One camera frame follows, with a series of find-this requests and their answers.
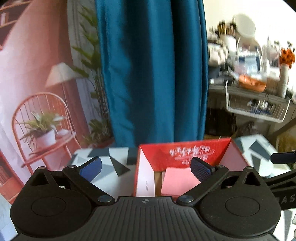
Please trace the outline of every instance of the blue curtain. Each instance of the blue curtain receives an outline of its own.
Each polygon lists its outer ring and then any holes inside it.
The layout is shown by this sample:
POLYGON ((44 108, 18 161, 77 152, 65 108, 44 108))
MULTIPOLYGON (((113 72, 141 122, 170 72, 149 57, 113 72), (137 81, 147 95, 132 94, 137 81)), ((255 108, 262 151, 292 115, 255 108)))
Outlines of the blue curtain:
POLYGON ((208 92, 202 0, 96 0, 117 146, 203 139, 208 92))

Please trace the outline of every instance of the white lampshade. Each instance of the white lampshade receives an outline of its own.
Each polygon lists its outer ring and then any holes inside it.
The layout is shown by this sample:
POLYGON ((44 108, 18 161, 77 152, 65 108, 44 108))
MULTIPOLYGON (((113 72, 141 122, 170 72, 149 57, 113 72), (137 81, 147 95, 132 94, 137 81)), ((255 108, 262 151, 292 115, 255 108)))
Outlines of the white lampshade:
POLYGON ((61 84, 76 78, 82 78, 82 76, 73 71, 67 64, 59 63, 51 68, 45 87, 61 84))

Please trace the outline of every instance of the orange chair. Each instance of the orange chair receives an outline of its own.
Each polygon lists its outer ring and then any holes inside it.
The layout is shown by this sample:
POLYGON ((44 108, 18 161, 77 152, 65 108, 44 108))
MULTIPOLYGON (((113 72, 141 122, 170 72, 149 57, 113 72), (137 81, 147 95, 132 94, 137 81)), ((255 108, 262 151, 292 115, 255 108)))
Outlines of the orange chair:
POLYGON ((38 160, 42 160, 45 166, 50 170, 50 165, 45 157, 56 152, 58 149, 64 149, 64 151, 69 155, 70 160, 72 155, 68 148, 69 142, 74 144, 75 150, 81 148, 76 139, 76 133, 73 129, 71 116, 66 103, 61 97, 53 93, 40 92, 29 96, 20 103, 12 117, 12 130, 20 153, 24 159, 22 168, 27 166, 31 174, 33 174, 31 164, 38 160), (64 131, 66 134, 58 138, 54 145, 47 148, 38 148, 34 138, 29 138, 27 140, 21 139, 22 136, 28 132, 26 126, 22 123, 33 120, 34 118, 31 112, 54 112, 60 116, 66 117, 64 120, 60 121, 60 126, 57 127, 57 131, 67 130, 64 131))

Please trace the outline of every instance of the white wire basket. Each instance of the white wire basket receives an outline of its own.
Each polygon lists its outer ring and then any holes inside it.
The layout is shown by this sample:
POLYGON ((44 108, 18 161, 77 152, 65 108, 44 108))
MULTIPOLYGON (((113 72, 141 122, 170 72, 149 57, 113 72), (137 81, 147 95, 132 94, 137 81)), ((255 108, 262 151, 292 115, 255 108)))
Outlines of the white wire basket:
POLYGON ((277 123, 284 121, 290 105, 290 99, 281 99, 281 101, 278 101, 273 98, 275 96, 239 89, 241 91, 232 91, 229 93, 227 83, 225 85, 226 109, 228 112, 277 123), (268 114, 252 113, 252 108, 248 103, 253 100, 268 101, 272 105, 268 114))

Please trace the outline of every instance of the chair backrest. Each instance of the chair backrest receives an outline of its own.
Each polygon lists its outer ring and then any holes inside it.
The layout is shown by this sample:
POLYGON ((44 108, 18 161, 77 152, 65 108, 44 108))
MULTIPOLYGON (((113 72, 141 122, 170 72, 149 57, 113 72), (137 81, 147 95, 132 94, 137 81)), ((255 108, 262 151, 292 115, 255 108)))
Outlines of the chair backrest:
POLYGON ((24 122, 34 120, 32 112, 38 114, 51 112, 63 116, 65 119, 60 121, 57 130, 74 131, 69 109, 61 97, 49 92, 29 96, 20 103, 12 117, 12 131, 24 160, 37 148, 34 138, 21 139, 29 131, 24 122))

